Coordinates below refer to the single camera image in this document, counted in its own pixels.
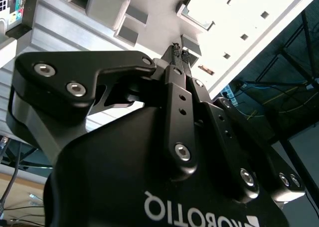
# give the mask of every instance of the blue cable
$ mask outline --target blue cable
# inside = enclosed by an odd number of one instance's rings
[[[298,82],[294,82],[295,84],[299,84],[299,83],[303,83],[304,81],[298,81]],[[266,86],[266,87],[261,87],[261,86],[255,86],[255,85],[252,85],[252,84],[248,84],[246,82],[243,81],[243,83],[245,83],[246,85],[248,86],[251,86],[253,88],[256,88],[256,89],[269,89],[269,88],[272,88],[272,87],[275,87],[276,85],[274,86]]]

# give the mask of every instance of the rectangular hole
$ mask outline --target rectangular hole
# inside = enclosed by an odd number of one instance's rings
[[[266,11],[264,11],[264,12],[261,14],[261,17],[262,17],[263,19],[266,19],[268,16],[269,16],[269,13],[267,13]]]
[[[230,55],[227,54],[227,53],[225,53],[225,54],[223,55],[223,57],[226,58],[226,59],[229,59],[229,58],[230,58]]]
[[[243,39],[244,41],[246,41],[248,36],[246,34],[243,34],[240,38]]]
[[[199,65],[198,68],[203,70],[204,72],[208,73],[211,76],[214,74],[214,72],[212,70],[208,69],[207,67],[205,67],[203,65]]]

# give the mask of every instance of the silver screw head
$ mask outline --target silver screw head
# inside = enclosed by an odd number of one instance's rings
[[[69,84],[66,85],[66,89],[73,96],[77,96],[77,97],[84,96],[86,93],[85,87],[77,82],[70,82]]]
[[[223,101],[224,105],[227,107],[227,108],[230,108],[230,105],[228,104],[227,101]]]
[[[240,176],[248,186],[254,186],[254,179],[244,168],[240,169]]]
[[[199,85],[200,87],[203,87],[204,84],[200,80],[195,80],[196,84]]]
[[[288,186],[290,185],[288,179],[286,178],[286,176],[285,176],[284,174],[280,173],[280,174],[279,174],[279,177],[280,177],[280,179],[282,180],[282,182],[285,184],[285,186],[288,187]]]
[[[143,57],[142,58],[142,61],[145,63],[145,64],[147,64],[147,65],[151,65],[151,61],[148,59],[148,58],[146,58],[146,57]]]
[[[55,70],[48,64],[39,63],[34,66],[34,70],[41,76],[50,77],[55,75]]]
[[[182,161],[189,161],[190,160],[190,152],[185,145],[176,144],[175,145],[175,152]]]
[[[293,182],[295,183],[296,186],[300,187],[300,183],[297,180],[296,176],[294,175],[290,175],[290,178],[293,180]]]

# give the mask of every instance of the robotiq logo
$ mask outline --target robotiq logo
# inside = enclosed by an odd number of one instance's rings
[[[216,217],[213,213],[206,213],[205,215],[196,208],[190,208],[187,212],[187,220],[183,219],[183,210],[182,205],[177,204],[178,209],[178,219],[173,220],[172,218],[172,209],[171,209],[171,201],[167,201],[167,206],[165,206],[164,202],[157,196],[153,196],[150,192],[146,191],[145,195],[147,195],[147,199],[144,202],[144,210],[146,215],[153,221],[161,221],[164,219],[166,211],[167,211],[167,222],[170,225],[179,226],[179,227],[260,227],[259,222],[256,216],[246,216],[247,223],[241,223],[240,221],[235,221],[233,219],[228,219],[224,216]],[[150,203],[156,202],[160,207],[160,212],[152,213],[150,210]],[[200,225],[194,224],[194,217],[198,215],[200,218]]]

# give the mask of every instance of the background wall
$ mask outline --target background wall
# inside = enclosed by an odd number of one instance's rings
[[[300,156],[305,167],[313,177],[314,181],[319,184],[319,126],[308,128],[307,130],[299,133],[297,136],[290,140],[294,149]],[[273,145],[274,149],[291,165],[286,152],[282,145],[277,142]],[[283,209],[290,227],[318,227],[319,217],[317,216],[314,208],[311,206],[310,201],[306,195],[287,203]]]

